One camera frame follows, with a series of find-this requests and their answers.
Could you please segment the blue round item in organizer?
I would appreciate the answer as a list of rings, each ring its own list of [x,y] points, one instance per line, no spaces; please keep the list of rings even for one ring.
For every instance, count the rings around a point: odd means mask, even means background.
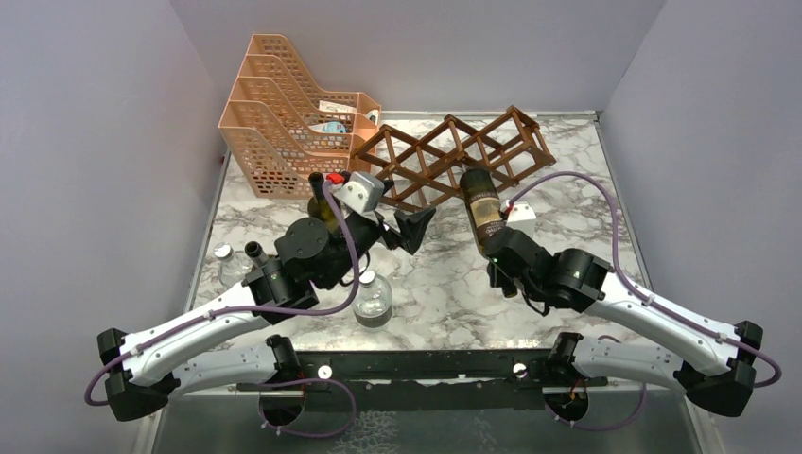
[[[320,133],[347,133],[345,125],[339,121],[327,121],[324,123],[308,125],[308,128],[311,131]]]

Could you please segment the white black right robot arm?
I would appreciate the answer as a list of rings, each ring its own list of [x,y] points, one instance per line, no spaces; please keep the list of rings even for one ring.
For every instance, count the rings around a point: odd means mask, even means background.
[[[596,255],[574,248],[551,254],[509,227],[486,239],[483,252],[493,286],[516,286],[545,309],[606,319],[650,340],[632,345],[562,333],[545,362],[553,382],[622,378],[677,391],[721,416],[743,414],[757,386],[760,326],[720,323],[658,296],[641,299],[631,280]]]

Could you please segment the dark green wine bottle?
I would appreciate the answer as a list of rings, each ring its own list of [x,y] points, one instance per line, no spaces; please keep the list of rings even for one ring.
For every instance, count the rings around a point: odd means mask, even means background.
[[[490,172],[483,167],[469,168],[460,178],[460,189],[479,254],[487,260],[490,287],[500,288],[505,298],[513,298],[518,294],[517,286],[504,273],[505,268],[496,265],[496,259],[503,257],[501,248],[511,243],[515,231],[502,218]]]

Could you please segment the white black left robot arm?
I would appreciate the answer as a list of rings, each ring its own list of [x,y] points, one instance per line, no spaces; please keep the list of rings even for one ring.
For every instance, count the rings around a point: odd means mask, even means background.
[[[396,211],[389,225],[377,212],[390,183],[366,172],[314,173],[309,178],[317,213],[291,223],[266,254],[257,242],[246,250],[253,266],[213,301],[134,333],[116,328],[97,337],[102,369],[94,384],[105,405],[128,422],[165,407],[171,397],[236,382],[269,382],[282,389],[300,371],[284,340],[271,340],[227,359],[218,346],[293,317],[321,317],[318,291],[359,276],[359,261],[375,244],[416,253],[434,208]]]

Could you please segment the peach plastic file organizer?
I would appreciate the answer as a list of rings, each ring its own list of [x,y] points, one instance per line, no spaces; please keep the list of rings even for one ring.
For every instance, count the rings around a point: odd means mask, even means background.
[[[357,112],[322,112],[320,100]],[[305,200],[310,173],[368,171],[351,161],[351,152],[377,133],[380,115],[380,105],[363,92],[323,89],[285,36],[254,34],[218,129],[257,198]],[[343,123],[347,133],[308,128],[327,121]]]

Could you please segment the black mounting rail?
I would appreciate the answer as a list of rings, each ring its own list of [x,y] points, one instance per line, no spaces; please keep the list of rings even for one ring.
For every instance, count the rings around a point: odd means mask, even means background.
[[[299,367],[269,384],[239,381],[241,392],[260,392],[271,410],[315,412],[350,409],[542,410],[543,391],[600,387],[606,378],[582,378],[548,349],[300,351]],[[306,379],[285,390],[270,384]]]

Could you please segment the brown wooden wine rack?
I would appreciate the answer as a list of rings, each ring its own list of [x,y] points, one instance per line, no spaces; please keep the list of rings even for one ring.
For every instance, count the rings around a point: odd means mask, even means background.
[[[515,187],[536,171],[552,166],[540,125],[511,106],[481,126],[453,114],[420,137],[384,125],[351,161],[392,187],[381,202],[416,212],[462,196],[459,180],[470,168],[484,168],[500,191]]]

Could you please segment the clear bottle silver cap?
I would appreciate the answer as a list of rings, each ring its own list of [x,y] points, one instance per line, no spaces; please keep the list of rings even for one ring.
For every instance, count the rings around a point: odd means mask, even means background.
[[[218,280],[225,288],[241,283],[252,269],[252,260],[229,243],[215,245],[213,254],[218,261]]]

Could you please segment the clear round jug dark liquid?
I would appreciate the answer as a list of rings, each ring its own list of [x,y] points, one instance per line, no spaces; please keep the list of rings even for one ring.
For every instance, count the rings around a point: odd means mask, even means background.
[[[390,282],[373,270],[362,273],[358,281],[357,298],[351,304],[357,322],[366,328],[384,326],[393,314]]]

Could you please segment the green wine bottle silver neck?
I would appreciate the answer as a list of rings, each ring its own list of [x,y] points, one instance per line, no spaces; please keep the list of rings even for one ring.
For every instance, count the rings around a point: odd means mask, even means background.
[[[253,262],[253,266],[256,269],[262,268],[268,261],[268,255],[257,241],[249,241],[246,243],[243,251]]]

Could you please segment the green wine bottle white label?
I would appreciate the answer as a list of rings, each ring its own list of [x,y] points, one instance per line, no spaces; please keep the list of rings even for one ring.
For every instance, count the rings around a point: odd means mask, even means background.
[[[312,218],[321,220],[333,236],[342,236],[340,224],[325,198],[325,191],[323,190],[324,176],[320,172],[310,173],[308,182],[312,189],[312,197],[306,206],[307,214]]]

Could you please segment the white box in organizer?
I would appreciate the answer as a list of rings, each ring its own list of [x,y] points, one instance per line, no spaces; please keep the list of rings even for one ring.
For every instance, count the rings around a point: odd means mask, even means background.
[[[349,106],[346,104],[333,102],[329,100],[320,100],[318,109],[322,112],[329,112],[329,113],[348,113],[354,114],[357,112],[357,108],[354,106]]]

